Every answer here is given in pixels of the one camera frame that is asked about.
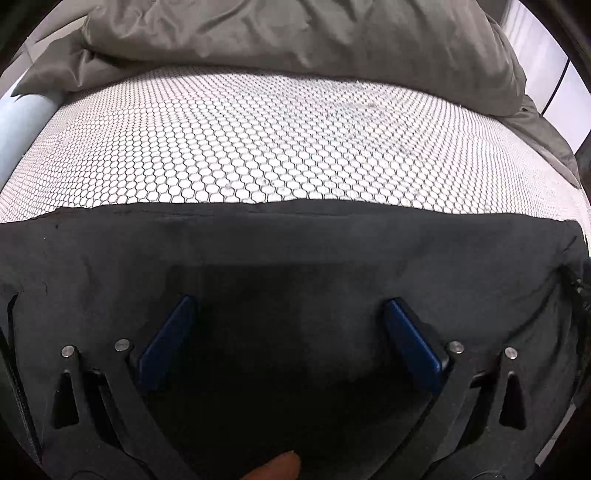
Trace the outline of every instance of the gray duvet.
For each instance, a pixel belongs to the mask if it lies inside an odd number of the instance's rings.
[[[161,64],[355,77],[492,115],[580,187],[574,155],[524,94],[509,42],[476,0],[108,0],[56,40],[13,95],[76,92]]]

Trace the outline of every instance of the blue gripper pad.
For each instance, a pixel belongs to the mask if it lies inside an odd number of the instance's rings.
[[[143,351],[137,363],[137,387],[145,394],[156,390],[189,334],[197,316],[197,303],[185,296]]]
[[[384,322],[391,342],[417,385],[432,394],[439,393],[449,357],[433,327],[421,322],[400,298],[386,303]]]

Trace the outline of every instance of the black garment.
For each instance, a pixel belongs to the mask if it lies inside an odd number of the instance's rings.
[[[0,298],[19,294],[16,353],[40,434],[64,345],[84,355],[192,294],[200,316],[181,370],[147,399],[187,461],[235,479],[296,449],[302,479],[358,480],[428,402],[388,346],[385,300],[403,297],[443,341],[490,359],[518,350],[535,456],[577,364],[557,269],[581,273],[586,258],[576,222],[513,214],[329,200],[102,206],[0,225]]]

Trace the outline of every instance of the black and white patterned fabric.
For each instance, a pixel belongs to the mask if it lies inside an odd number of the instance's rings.
[[[393,85],[217,67],[73,95],[0,193],[0,221],[296,198],[520,213],[591,232],[583,190],[494,119]]]

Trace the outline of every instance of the silver screw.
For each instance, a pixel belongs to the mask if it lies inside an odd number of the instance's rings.
[[[115,350],[118,352],[125,352],[129,348],[129,340],[127,338],[122,338],[121,340],[117,340],[115,342]]]
[[[61,349],[61,355],[64,358],[69,358],[74,355],[74,347],[71,345],[66,345],[64,348]]]
[[[505,355],[511,360],[515,360],[517,358],[517,350],[515,350],[511,346],[508,346],[507,348],[505,348]]]
[[[450,352],[457,353],[458,355],[464,351],[464,346],[460,342],[458,342],[457,340],[454,340],[453,342],[449,342],[449,344],[447,345],[447,348],[449,348]]]

